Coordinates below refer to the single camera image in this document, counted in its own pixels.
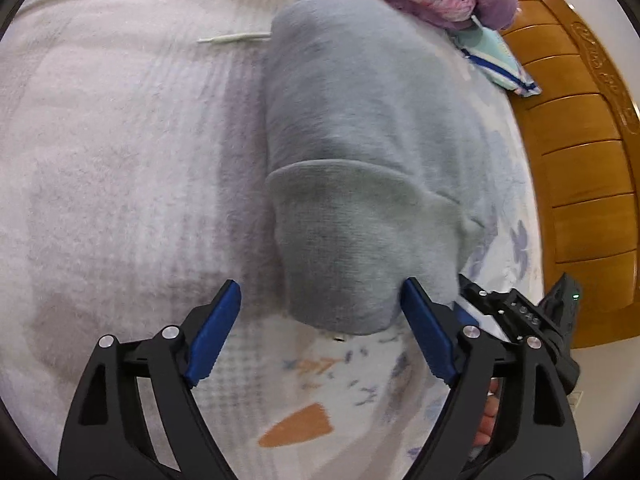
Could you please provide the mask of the person right hand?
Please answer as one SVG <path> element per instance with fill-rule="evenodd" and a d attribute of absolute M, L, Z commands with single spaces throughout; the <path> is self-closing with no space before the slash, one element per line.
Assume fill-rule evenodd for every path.
<path fill-rule="evenodd" d="M 483 415 L 480 419 L 480 426 L 478 426 L 474 437 L 474 446 L 488 445 L 491 440 L 499 409 L 499 398 L 497 396 L 499 387 L 500 380 L 492 378 L 485 400 Z"/>

